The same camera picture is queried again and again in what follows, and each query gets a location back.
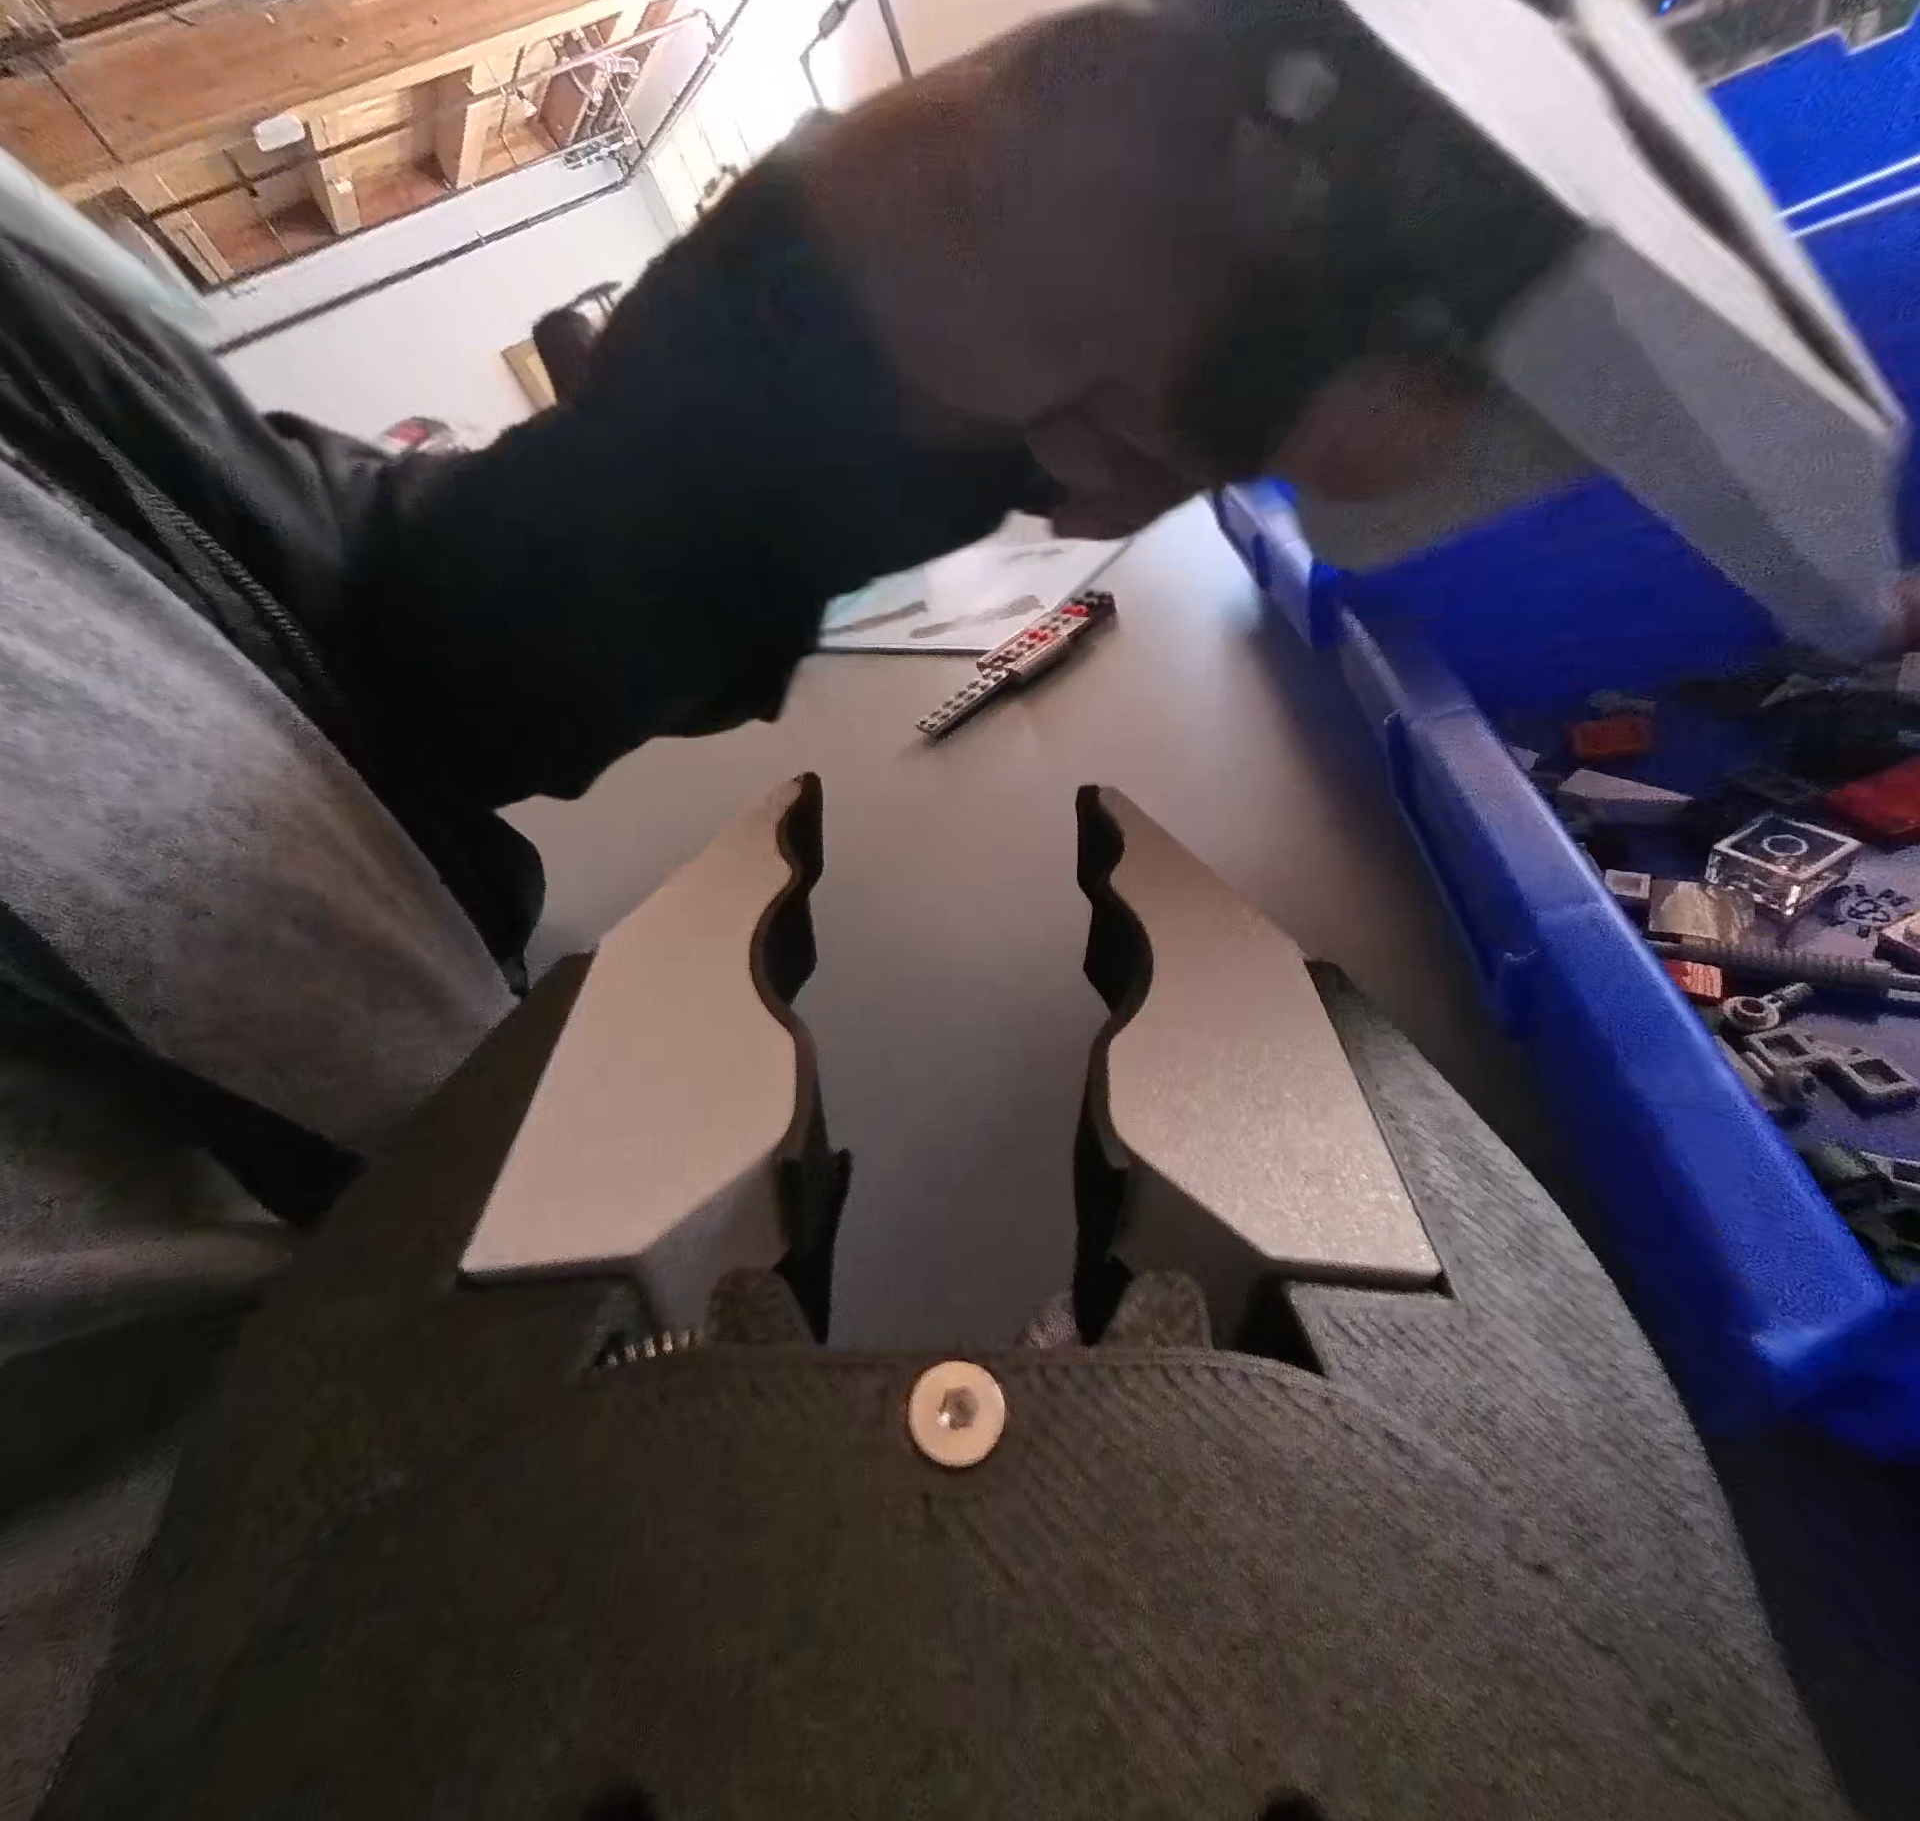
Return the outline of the pile of toy bricks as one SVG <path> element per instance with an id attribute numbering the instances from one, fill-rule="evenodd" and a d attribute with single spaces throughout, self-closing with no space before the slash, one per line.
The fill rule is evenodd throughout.
<path id="1" fill-rule="evenodd" d="M 1504 748 L 1894 1288 L 1918 1282 L 1918 674 L 1776 654 Z"/>

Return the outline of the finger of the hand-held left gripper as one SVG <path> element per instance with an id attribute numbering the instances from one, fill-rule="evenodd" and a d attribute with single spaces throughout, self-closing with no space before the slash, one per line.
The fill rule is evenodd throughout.
<path id="1" fill-rule="evenodd" d="M 1748 154 L 1631 0 L 1332 0 L 1571 223 L 1629 346 L 1706 416 L 1773 384 L 1899 409 Z"/>
<path id="2" fill-rule="evenodd" d="M 1500 320 L 1494 376 L 1788 637 L 1861 657 L 1901 573 L 1905 412 L 1791 238 L 1666 245 L 1584 233 Z"/>

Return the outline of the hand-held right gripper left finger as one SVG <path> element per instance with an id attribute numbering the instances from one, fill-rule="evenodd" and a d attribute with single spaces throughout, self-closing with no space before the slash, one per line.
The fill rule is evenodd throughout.
<path id="1" fill-rule="evenodd" d="M 815 773 L 778 783 L 609 926 L 460 1260 L 460 1282 L 624 1282 L 694 1330 L 734 1274 L 778 1277 L 825 1341 L 851 1159 L 796 1013 L 817 951 Z"/>

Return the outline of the light blue instruction booklet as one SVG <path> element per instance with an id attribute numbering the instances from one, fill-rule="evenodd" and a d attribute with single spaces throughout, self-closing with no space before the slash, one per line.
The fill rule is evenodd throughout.
<path id="1" fill-rule="evenodd" d="M 817 651 L 984 657 L 1087 592 L 1130 545 L 1063 538 L 1035 516 L 1013 515 L 987 538 L 831 600 Z"/>

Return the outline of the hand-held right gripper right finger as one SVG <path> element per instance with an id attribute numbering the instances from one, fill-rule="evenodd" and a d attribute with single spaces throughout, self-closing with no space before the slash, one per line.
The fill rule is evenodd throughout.
<path id="1" fill-rule="evenodd" d="M 1072 1320 L 1181 1277 L 1206 1335 L 1281 1343 L 1294 1285 L 1433 1295 L 1443 1266 L 1300 945 L 1130 797 L 1074 799 L 1105 1019 L 1072 1146 Z"/>

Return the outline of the person's black jacket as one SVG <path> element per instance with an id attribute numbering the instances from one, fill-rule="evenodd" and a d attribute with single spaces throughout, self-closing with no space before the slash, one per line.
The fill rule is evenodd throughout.
<path id="1" fill-rule="evenodd" d="M 353 765 L 348 586 L 390 459 L 256 410 L 183 332 L 6 231 L 3 454 L 146 569 Z"/>

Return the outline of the blue plastic bin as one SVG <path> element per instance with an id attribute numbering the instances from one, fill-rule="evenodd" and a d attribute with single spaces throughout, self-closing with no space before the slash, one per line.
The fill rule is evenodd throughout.
<path id="1" fill-rule="evenodd" d="M 1918 24 L 1823 32 L 1717 80 L 1711 104 L 1891 390 L 1918 389 Z"/>
<path id="2" fill-rule="evenodd" d="M 1693 1412 L 1916 1465 L 1916 1285 L 1827 1205 L 1515 759 L 1546 767 L 1586 689 L 1762 648 L 1753 605 L 1604 486 L 1377 576 L 1313 560 L 1284 491 L 1214 509 L 1265 600 L 1335 659 L 1600 1255 Z"/>

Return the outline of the grey desk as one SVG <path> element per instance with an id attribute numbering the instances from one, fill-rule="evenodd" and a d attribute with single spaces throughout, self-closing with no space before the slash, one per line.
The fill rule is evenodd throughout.
<path id="1" fill-rule="evenodd" d="M 507 821 L 539 861 L 531 962 L 596 940 L 743 807 L 823 785 L 802 990 L 827 1133 L 851 1153 L 829 1341 L 969 1355 L 1067 1285 L 1072 1153 L 1105 1007 L 1083 974 L 1075 795 L 1109 785 L 1312 959 L 1335 962 L 1577 1223 L 1587 1205 L 1341 674 L 1194 505 L 1116 560 L 1116 625 L 948 743 L 937 657 L 811 657 L 783 712 L 656 740 Z"/>

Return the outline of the empty blue plastic bin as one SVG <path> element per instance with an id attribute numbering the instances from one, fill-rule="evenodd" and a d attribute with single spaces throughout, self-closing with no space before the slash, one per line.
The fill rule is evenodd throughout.
<path id="1" fill-rule="evenodd" d="M 1717 80 L 1711 104 L 1891 390 L 1918 389 L 1918 24 L 1823 32 Z"/>

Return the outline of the black office chair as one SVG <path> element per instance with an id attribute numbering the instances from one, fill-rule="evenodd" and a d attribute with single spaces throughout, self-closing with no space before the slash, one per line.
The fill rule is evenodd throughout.
<path id="1" fill-rule="evenodd" d="M 556 404 L 564 406 L 577 398 L 618 295 L 618 283 L 598 283 L 533 322 L 533 353 Z"/>

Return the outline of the person's left hand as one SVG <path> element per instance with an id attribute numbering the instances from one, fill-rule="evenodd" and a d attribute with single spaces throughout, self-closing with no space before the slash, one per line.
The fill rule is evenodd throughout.
<path id="1" fill-rule="evenodd" d="M 911 449 L 1009 456 L 1069 534 L 1260 471 L 1188 384 L 1284 258 L 1294 156 L 1218 47 L 1072 10 L 797 130 L 779 152 Z"/>

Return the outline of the person's left forearm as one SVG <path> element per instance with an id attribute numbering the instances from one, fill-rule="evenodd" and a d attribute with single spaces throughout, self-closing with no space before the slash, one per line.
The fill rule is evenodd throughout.
<path id="1" fill-rule="evenodd" d="M 776 717 L 834 598 L 1049 498 L 1022 445 L 909 429 L 783 165 L 642 272 L 574 402 L 340 496 L 321 638 L 348 698 L 412 779 L 481 809 Z"/>

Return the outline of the grey and red brick model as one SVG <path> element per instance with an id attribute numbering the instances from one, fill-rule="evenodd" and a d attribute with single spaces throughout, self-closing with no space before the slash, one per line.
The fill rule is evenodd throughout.
<path id="1" fill-rule="evenodd" d="M 1072 660 L 1087 642 L 1108 633 L 1116 618 L 1118 602 L 1105 589 L 1087 589 L 1047 609 L 1035 625 L 979 657 L 971 680 L 922 714 L 916 721 L 916 734 L 927 744 L 949 738 L 979 714 Z"/>

